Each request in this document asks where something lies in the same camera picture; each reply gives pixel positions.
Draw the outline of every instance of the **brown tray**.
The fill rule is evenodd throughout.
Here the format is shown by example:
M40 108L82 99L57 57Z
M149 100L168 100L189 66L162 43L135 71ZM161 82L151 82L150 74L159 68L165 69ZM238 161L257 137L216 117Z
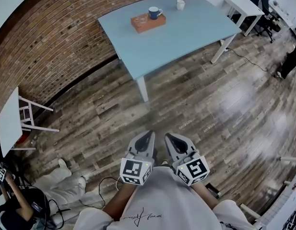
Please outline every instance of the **brown tray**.
M148 31L161 25L166 24L166 17L161 14L156 20L151 20L149 13L144 13L130 19L130 23L138 33Z

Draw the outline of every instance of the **person in white shirt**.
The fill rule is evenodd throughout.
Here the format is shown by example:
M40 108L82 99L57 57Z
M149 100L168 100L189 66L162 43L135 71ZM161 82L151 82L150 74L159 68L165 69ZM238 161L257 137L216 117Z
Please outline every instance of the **person in white shirt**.
M296 47L295 50L287 55L286 61L281 67L281 71L277 71L276 77L286 79L286 76L296 67Z
M143 186L124 184L103 210L84 209L73 230L255 230L232 200L201 183L187 186L169 167L154 167Z

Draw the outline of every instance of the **shirt sleeve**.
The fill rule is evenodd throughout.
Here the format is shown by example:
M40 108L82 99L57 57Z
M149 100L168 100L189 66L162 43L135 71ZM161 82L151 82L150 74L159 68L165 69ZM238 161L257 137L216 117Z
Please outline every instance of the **shirt sleeve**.
M255 230L255 228L247 221L244 213L232 200L224 200L220 202L214 209L214 214L220 222L231 225L237 230Z
M95 208L84 209L73 228L73 230L103 230L113 221L107 213Z

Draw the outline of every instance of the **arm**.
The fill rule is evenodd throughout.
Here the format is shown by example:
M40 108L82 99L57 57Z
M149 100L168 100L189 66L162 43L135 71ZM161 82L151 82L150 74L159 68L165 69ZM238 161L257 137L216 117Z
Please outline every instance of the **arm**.
M191 185L191 188L204 200L208 207L213 210L219 204L218 200L209 192L209 190L201 183L198 182Z
M8 194L6 192L4 184L0 185L0 190L1 190L2 194L3 194L3 196L4 196L5 201L7 202L9 200L9 196L8 196Z
M21 208L17 209L17 213L26 221L29 221L29 219L33 216L34 210L32 207L28 204L26 199L24 198L23 194L17 187L17 185L14 183L12 176L10 174L6 175L6 181L9 184L9 186L12 188L14 195L16 196Z
M116 193L116 195L110 200L110 202L104 207L103 211L111 216L115 221L119 221L124 208L135 189L135 185L125 183Z

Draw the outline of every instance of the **white cup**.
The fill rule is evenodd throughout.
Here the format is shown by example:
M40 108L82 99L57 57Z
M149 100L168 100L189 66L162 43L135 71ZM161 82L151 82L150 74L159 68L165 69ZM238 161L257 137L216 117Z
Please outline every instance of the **white cup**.
M185 7L185 2L183 0L177 0L177 10L183 10Z

